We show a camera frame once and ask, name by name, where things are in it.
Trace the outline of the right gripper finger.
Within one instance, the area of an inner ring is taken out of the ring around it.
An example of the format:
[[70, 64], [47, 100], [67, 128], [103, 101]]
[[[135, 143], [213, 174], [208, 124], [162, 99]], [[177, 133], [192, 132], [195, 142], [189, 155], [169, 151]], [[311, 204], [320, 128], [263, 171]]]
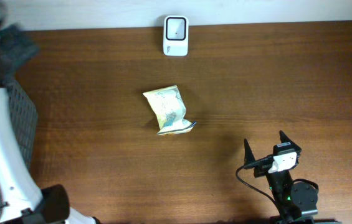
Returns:
[[294, 143], [282, 130], [279, 131], [281, 143], [289, 142], [292, 148], [297, 152], [301, 153], [302, 149], [296, 143]]
[[250, 169], [255, 162], [255, 157], [247, 139], [244, 139], [244, 169]]

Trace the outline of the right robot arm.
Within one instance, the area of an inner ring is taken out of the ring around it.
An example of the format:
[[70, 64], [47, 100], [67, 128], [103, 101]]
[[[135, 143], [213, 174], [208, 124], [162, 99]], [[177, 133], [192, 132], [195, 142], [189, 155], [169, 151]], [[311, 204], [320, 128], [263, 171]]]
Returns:
[[244, 165], [239, 168], [253, 169], [254, 177], [265, 177], [271, 195], [246, 184], [249, 188], [268, 197], [275, 205], [279, 215], [271, 217], [271, 223], [313, 223], [318, 213], [319, 186], [306, 179], [292, 179], [290, 171], [299, 163], [302, 152], [283, 131], [279, 132], [280, 144], [273, 147], [270, 155], [256, 159], [248, 140], [244, 140]]

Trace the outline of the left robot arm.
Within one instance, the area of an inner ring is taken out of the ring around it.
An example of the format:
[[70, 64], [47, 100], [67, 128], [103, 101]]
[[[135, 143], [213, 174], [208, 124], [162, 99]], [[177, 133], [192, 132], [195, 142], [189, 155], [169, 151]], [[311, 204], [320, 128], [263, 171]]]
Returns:
[[3, 27], [7, 8], [0, 1], [0, 223], [88, 223], [88, 217], [70, 206], [63, 185], [40, 189], [31, 177], [14, 132], [7, 84], [38, 51], [17, 25]]

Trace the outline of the yellow white snack bag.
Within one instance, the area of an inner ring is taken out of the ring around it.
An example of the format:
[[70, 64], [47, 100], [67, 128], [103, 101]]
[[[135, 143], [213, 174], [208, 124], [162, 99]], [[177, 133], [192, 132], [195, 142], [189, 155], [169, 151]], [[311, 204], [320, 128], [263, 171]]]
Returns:
[[186, 107], [177, 85], [147, 91], [143, 96], [156, 115], [159, 126], [157, 135], [187, 133], [196, 125], [196, 122], [184, 118]]

